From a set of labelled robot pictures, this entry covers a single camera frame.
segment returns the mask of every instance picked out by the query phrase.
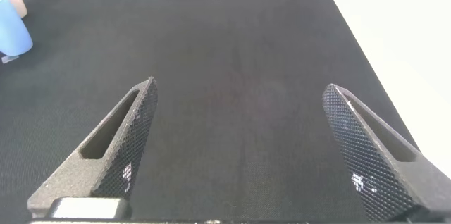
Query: blue cup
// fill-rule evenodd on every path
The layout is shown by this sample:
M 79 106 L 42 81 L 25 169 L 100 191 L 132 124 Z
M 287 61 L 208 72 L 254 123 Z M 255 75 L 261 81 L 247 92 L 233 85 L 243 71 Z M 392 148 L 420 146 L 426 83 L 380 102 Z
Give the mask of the blue cup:
M 9 0 L 0 0 L 0 52 L 18 56 L 33 47 L 30 33 Z

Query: table surface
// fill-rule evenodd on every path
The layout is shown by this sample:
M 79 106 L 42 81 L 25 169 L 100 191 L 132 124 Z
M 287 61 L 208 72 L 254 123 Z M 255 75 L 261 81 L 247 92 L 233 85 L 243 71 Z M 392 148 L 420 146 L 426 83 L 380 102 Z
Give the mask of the table surface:
M 423 154 L 451 177 L 451 0 L 334 0 Z
M 449 0 L 334 0 L 423 154 L 451 177 Z

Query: white background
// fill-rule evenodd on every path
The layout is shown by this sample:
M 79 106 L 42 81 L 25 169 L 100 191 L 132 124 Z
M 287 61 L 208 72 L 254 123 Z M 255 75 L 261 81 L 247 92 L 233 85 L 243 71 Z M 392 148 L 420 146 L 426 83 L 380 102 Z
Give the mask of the white background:
M 423 154 L 451 177 L 451 0 L 335 2 Z

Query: black fabric mat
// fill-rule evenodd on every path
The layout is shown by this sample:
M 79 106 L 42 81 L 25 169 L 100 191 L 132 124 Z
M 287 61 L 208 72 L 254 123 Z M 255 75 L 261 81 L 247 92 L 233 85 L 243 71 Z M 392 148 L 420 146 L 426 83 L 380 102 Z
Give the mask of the black fabric mat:
M 412 141 L 333 0 L 25 0 L 0 67 L 0 216 L 135 84 L 157 109 L 134 218 L 365 220 L 321 106 L 348 88 Z

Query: knurled surface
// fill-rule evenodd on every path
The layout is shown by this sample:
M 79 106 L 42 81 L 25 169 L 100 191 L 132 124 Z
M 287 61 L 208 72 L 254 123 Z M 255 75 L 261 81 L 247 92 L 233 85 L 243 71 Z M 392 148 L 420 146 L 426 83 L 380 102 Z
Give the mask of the knurled surface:
M 150 80 L 142 92 L 144 96 L 141 102 L 135 107 L 120 135 L 121 144 L 112 156 L 112 162 L 109 162 L 111 165 L 102 172 L 104 176 L 92 191 L 94 196 L 130 197 L 157 103 L 154 82 Z
M 323 94 L 323 107 L 369 220 L 396 219 L 414 207 L 412 198 L 333 86 Z

